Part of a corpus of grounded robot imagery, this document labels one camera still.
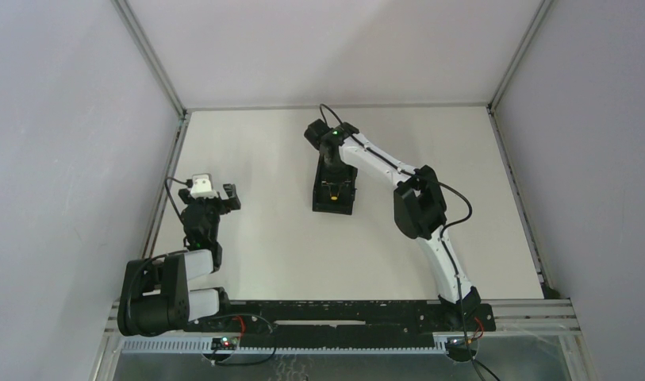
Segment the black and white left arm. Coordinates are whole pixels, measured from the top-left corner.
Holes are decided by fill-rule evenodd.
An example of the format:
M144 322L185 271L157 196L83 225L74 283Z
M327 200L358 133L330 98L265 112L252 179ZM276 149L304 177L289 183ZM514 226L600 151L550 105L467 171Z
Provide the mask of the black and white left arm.
M221 288L192 291L189 283L221 268L221 216L241 207L236 186L226 183L223 189L220 195L208 179L188 180L179 190L184 207L174 209L183 248L127 263L117 312L122 335L154 337L220 311Z

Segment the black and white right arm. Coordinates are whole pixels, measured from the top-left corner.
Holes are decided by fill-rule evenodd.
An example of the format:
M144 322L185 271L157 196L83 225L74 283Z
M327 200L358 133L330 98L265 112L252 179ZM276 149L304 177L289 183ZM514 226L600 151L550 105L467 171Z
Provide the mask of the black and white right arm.
M313 183L315 212L353 212L359 172L384 180L393 200L398 230L416 241L429 259L442 304L461 318L469 317L481 304L477 288L468 279L447 235L445 185L428 165L405 164L372 144L359 130L340 123L331 128L318 119L311 123L305 139L318 151Z

